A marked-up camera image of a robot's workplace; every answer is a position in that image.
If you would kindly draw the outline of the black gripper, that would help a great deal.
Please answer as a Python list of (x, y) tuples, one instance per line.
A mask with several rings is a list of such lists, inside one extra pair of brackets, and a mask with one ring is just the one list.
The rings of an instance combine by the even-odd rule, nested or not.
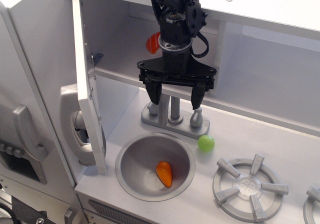
[(162, 85), (190, 87), (192, 109), (198, 109), (205, 92), (215, 86), (217, 70), (193, 56), (190, 42), (175, 46), (160, 41), (159, 47), (159, 57), (137, 63), (139, 80), (145, 85), (150, 101), (155, 105), (160, 103)]

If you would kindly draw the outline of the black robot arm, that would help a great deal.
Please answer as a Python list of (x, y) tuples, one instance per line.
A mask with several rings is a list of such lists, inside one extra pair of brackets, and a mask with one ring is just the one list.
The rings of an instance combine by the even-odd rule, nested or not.
[(160, 27), (158, 44), (162, 55), (137, 63), (139, 80), (155, 105), (160, 103), (163, 84), (191, 87), (191, 104), (198, 109), (205, 93), (214, 88), (217, 73), (215, 68), (198, 61), (209, 49), (196, 54), (192, 48), (194, 38), (209, 46), (200, 32), (207, 24), (208, 14), (199, 0), (151, 0), (151, 3)]

